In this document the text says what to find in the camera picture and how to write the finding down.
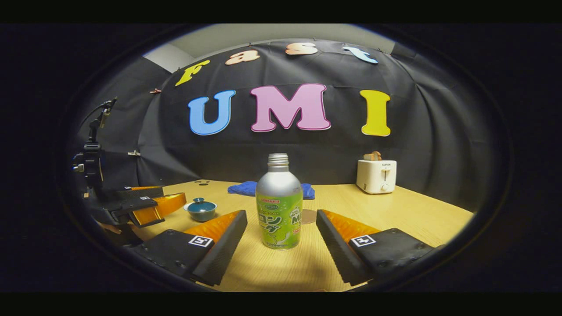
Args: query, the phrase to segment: teal bowl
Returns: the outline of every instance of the teal bowl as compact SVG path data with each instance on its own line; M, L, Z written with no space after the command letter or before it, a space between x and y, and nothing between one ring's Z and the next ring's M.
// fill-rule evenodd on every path
M205 202L204 200L202 197L194 198L193 202L184 205L183 209L191 215L191 218L198 222L211 220L216 214L216 204Z

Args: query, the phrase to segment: white toaster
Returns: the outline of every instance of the white toaster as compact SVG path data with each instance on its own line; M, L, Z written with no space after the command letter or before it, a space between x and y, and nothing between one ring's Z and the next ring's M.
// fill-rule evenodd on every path
M396 161L359 160L357 186L370 194L390 193L396 186Z

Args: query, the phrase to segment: letter u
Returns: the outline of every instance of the letter u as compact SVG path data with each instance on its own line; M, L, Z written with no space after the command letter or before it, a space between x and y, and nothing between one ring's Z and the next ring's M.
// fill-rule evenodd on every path
M215 94L215 99L219 103L219 116L213 123L205 122L205 103L207 97L192 100L187 106L189 112L189 127L193 133L206 136L213 135L225 129L230 123L230 99L236 94L234 90L226 90Z

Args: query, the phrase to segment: pink letter m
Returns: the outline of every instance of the pink letter m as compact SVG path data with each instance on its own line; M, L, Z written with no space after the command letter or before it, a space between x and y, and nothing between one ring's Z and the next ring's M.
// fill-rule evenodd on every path
M331 124L326 119L322 93L326 90L323 84L303 84L289 101L277 88L273 86L258 87L250 91L256 96L257 118L252 131L270 132L276 125L271 121L269 111L275 115L284 129L293 124L294 118L301 110L301 120L297 127L305 130L329 129Z

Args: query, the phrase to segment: table surface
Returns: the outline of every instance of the table surface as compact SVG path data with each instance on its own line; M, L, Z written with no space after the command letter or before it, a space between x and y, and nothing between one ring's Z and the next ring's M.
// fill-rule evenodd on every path
M300 244L290 250L274 250L261 243L256 199L229 194L239 183L198 180L164 187L164 194L185 192L188 202L196 197L217 204L217 216L246 210L248 226L223 276L223 292L341 292L361 286L343 283L315 223L304 224ZM428 245L437 247L454 238L473 213L417 192L396 187L394 192L370 195L355 184L312 185L316 199L304 200L304 209L325 209L381 231L398 228ZM185 231L199 225L179 209L165 221L134 229L148 240L166 229Z

